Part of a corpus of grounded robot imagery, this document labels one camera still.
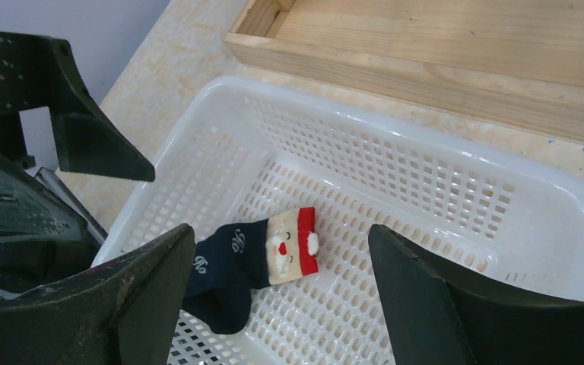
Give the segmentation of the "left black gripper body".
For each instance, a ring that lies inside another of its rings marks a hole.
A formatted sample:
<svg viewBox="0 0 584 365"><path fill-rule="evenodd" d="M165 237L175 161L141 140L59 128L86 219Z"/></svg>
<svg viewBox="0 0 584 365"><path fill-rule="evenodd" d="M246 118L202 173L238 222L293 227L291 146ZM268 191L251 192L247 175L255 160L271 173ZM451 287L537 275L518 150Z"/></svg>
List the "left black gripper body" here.
<svg viewBox="0 0 584 365"><path fill-rule="evenodd" d="M86 220L27 172L21 113L57 119L75 105L61 61L71 61L64 41L0 32L0 300L86 270L97 251Z"/></svg>

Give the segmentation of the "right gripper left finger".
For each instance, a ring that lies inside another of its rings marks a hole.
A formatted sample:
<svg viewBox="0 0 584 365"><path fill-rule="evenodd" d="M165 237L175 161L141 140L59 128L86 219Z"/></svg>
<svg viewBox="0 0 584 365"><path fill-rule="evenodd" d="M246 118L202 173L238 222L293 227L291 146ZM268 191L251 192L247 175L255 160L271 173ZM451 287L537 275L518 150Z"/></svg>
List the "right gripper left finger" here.
<svg viewBox="0 0 584 365"><path fill-rule="evenodd" d="M165 364L195 254L188 224L0 300L0 364Z"/></svg>

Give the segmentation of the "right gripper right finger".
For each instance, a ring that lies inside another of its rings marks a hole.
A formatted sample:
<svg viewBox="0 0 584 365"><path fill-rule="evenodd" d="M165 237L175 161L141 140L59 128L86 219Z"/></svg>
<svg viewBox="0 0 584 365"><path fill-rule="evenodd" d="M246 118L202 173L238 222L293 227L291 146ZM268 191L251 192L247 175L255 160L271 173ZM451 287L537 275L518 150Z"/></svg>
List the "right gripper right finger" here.
<svg viewBox="0 0 584 365"><path fill-rule="evenodd" d="M398 364L584 364L584 302L458 265L387 226L368 233Z"/></svg>

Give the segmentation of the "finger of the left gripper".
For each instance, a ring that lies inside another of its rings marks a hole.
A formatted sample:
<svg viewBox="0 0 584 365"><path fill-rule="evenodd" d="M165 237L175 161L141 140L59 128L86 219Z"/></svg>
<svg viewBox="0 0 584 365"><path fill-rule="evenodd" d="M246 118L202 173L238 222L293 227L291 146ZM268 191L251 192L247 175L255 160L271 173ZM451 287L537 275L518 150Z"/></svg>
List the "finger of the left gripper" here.
<svg viewBox="0 0 584 365"><path fill-rule="evenodd" d="M152 182L153 164L112 124L84 84L67 40L24 34L21 110L46 106L65 172Z"/></svg>

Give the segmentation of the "navy santa sock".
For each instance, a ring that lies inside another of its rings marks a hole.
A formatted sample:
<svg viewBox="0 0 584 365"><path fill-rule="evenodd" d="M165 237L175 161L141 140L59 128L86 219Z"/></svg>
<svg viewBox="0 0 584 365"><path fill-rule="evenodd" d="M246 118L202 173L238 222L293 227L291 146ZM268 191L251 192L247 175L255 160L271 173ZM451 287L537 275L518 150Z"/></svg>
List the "navy santa sock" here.
<svg viewBox="0 0 584 365"><path fill-rule="evenodd" d="M248 322L252 290L318 273L318 251L313 207L224 225L196 244L181 308L216 334L235 334Z"/></svg>

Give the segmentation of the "white plastic basket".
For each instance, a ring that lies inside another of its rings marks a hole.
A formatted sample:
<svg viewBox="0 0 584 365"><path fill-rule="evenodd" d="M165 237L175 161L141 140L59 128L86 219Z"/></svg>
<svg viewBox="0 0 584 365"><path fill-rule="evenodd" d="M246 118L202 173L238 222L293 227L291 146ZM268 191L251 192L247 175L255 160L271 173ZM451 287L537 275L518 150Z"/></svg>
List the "white plastic basket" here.
<svg viewBox="0 0 584 365"><path fill-rule="evenodd" d="M99 265L181 223L197 240L313 206L319 273L259 290L247 326L188 313L171 364L392 364L367 234L384 224L460 265L584 300L584 182L482 144L245 78L207 84L167 136Z"/></svg>

